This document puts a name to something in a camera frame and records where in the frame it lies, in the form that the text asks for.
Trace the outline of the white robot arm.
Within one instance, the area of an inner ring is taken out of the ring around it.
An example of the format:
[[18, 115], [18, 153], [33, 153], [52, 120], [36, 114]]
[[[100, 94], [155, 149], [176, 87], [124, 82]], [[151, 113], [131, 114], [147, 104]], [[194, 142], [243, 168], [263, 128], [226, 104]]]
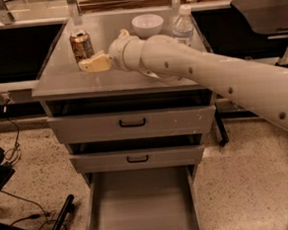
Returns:
[[79, 62], [84, 72], [112, 67], [149, 77], [175, 76], [192, 80], [288, 131], [288, 68], [208, 53], [177, 39], [154, 35], [148, 39], [122, 30], [108, 52]]

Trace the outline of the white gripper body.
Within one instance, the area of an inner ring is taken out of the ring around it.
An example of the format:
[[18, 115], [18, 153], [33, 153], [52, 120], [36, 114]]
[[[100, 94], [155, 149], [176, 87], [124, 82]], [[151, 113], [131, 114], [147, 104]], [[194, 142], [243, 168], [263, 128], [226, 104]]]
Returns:
[[141, 49], [145, 40], [134, 36], [119, 36], [108, 48], [111, 64], [124, 71], [140, 71], [144, 68]]

